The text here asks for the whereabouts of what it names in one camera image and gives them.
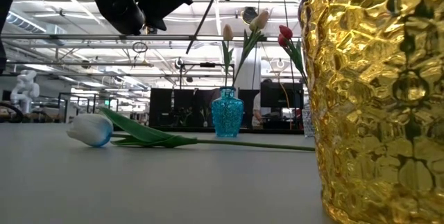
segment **white tulip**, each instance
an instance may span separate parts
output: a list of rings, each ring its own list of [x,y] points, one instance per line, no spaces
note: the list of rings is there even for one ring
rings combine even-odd
[[[100,147],[111,139],[112,122],[100,114],[79,114],[67,134],[89,146]]]

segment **gold textured glass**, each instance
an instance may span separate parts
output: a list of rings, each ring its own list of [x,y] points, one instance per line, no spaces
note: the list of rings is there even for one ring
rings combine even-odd
[[[307,0],[301,12],[328,214],[444,223],[444,0]]]

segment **red tulip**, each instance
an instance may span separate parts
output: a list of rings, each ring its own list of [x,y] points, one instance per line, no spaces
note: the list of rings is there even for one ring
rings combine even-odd
[[[287,47],[287,42],[285,41],[285,37],[283,36],[283,34],[279,34],[279,37],[277,37],[277,42],[281,47]]]
[[[279,31],[288,40],[290,40],[293,37],[293,32],[290,30],[290,28],[286,26],[280,25]]]

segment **blue vase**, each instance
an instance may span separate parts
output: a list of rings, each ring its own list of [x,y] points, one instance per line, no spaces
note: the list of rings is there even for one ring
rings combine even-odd
[[[221,97],[212,103],[213,124],[218,137],[236,137],[244,116],[244,102],[234,97],[234,87],[221,87]]]

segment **flower bud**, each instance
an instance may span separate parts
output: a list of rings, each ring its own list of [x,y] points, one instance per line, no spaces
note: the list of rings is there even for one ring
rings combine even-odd
[[[112,122],[100,114],[79,114],[67,134],[89,146],[100,147],[110,141]]]
[[[280,25],[279,31],[288,40],[290,40],[293,37],[293,32],[290,30],[290,28],[286,26]]]
[[[279,37],[277,37],[277,42],[279,43],[279,45],[281,47],[287,47],[287,42],[285,41],[285,37],[283,36],[283,34],[279,34]]]
[[[223,27],[223,40],[233,40],[233,31],[231,30],[231,26],[229,24],[226,24],[225,27]]]
[[[266,23],[268,22],[268,18],[270,17],[270,13],[265,10],[259,14],[256,18],[254,18],[250,23],[250,30],[262,30],[265,28]]]

